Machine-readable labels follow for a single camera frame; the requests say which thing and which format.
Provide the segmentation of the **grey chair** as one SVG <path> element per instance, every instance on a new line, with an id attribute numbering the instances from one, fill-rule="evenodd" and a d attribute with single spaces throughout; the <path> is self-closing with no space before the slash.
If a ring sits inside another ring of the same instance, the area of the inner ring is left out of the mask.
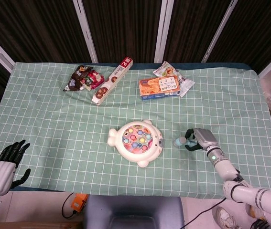
<path id="1" fill-rule="evenodd" d="M 102 196 L 88 198 L 83 229 L 180 229 L 180 197 Z"/>

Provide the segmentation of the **light blue toy hammer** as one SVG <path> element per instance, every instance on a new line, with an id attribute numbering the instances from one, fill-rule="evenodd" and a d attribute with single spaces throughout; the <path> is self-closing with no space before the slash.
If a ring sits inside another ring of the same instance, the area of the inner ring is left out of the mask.
<path id="1" fill-rule="evenodd" d="M 179 137 L 173 141 L 173 144 L 176 147 L 185 146 L 186 148 L 192 148 L 197 145 L 197 141 Z"/>

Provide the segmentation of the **red snack packet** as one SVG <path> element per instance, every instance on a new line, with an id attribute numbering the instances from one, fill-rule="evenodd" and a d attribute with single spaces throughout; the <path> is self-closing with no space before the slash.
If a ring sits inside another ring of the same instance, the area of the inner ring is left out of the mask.
<path id="1" fill-rule="evenodd" d="M 80 91 L 84 89 L 90 91 L 104 83 L 104 76 L 96 72 L 95 70 L 92 70 L 91 72 L 88 73 L 86 77 L 80 80 L 80 83 L 81 83 L 79 88 Z"/>

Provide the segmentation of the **white whack-a-mole toy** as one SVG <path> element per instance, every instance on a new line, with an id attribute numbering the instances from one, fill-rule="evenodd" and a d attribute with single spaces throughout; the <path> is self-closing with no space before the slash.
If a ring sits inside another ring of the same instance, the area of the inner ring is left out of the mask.
<path id="1" fill-rule="evenodd" d="M 127 123 L 119 130 L 110 129 L 107 144 L 126 160 L 146 167 L 161 154 L 164 140 L 150 120 L 143 120 Z"/>

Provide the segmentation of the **dark brown snack bag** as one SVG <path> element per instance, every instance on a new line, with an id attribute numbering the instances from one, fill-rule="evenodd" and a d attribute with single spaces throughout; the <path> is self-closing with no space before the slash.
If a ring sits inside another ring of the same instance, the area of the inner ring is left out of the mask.
<path id="1" fill-rule="evenodd" d="M 64 87 L 63 91 L 82 91 L 84 89 L 85 79 L 92 70 L 92 66 L 79 65 L 73 72 L 67 86 Z"/>

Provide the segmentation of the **orange device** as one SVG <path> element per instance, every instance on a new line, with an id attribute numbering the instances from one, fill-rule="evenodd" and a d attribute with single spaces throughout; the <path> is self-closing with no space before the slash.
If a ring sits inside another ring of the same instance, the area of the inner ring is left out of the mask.
<path id="1" fill-rule="evenodd" d="M 71 204 L 74 213 L 81 212 L 87 202 L 88 197 L 89 194 L 76 193 L 75 198 Z"/>

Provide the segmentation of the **long beige cookie box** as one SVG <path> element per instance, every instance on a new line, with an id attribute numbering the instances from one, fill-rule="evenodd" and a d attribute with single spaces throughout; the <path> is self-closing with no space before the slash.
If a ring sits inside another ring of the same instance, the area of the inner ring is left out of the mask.
<path id="1" fill-rule="evenodd" d="M 118 67 L 113 71 L 109 78 L 101 85 L 92 98 L 92 102 L 101 105 L 110 92 L 116 87 L 118 82 L 124 77 L 127 71 L 133 65 L 133 59 L 125 57 Z"/>

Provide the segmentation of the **green checked tablecloth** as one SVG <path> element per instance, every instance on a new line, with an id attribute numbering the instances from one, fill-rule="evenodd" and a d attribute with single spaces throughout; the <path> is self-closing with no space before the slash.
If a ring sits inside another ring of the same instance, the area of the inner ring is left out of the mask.
<path id="1" fill-rule="evenodd" d="M 153 67 L 129 70 L 105 101 L 65 92 L 74 64 L 17 63 L 0 103 L 0 153 L 25 140 L 15 178 L 29 188 L 100 195 L 221 198 L 223 181 L 202 150 L 177 148 L 189 128 L 211 130 L 246 181 L 271 189 L 271 116 L 256 73 L 245 67 L 181 70 L 194 86 L 184 97 L 143 101 L 139 80 Z M 145 168 L 107 144 L 111 128 L 150 120 L 161 131 L 161 155 Z"/>

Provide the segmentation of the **white green snack packet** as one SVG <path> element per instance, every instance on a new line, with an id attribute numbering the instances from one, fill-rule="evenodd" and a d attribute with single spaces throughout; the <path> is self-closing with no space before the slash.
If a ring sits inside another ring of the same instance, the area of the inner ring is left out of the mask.
<path id="1" fill-rule="evenodd" d="M 164 61 L 163 64 L 156 70 L 153 71 L 153 74 L 157 77 L 166 77 L 166 76 L 182 76 L 170 63 Z"/>

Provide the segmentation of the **orange and blue biscuit box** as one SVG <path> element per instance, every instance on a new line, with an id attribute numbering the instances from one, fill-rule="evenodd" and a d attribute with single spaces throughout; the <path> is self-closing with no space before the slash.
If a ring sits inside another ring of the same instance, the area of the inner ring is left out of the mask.
<path id="1" fill-rule="evenodd" d="M 139 80 L 139 92 L 142 100 L 165 98 L 178 96 L 180 86 L 176 75 L 142 79 Z"/>

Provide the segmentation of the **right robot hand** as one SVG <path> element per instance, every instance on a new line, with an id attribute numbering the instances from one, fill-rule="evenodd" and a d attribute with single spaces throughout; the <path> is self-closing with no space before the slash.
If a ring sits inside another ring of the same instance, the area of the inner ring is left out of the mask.
<path id="1" fill-rule="evenodd" d="M 210 146 L 219 146 L 219 142 L 208 129 L 192 128 L 185 133 L 186 144 L 185 148 L 189 151 L 207 150 Z"/>

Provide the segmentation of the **silver white snack packet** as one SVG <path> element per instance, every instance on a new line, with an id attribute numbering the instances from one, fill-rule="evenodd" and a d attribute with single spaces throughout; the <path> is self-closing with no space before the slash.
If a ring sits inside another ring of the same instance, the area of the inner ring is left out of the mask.
<path id="1" fill-rule="evenodd" d="M 179 96 L 183 98 L 186 93 L 194 86 L 195 82 L 189 79 L 184 78 L 183 76 L 178 77 L 178 82 L 180 86 Z"/>

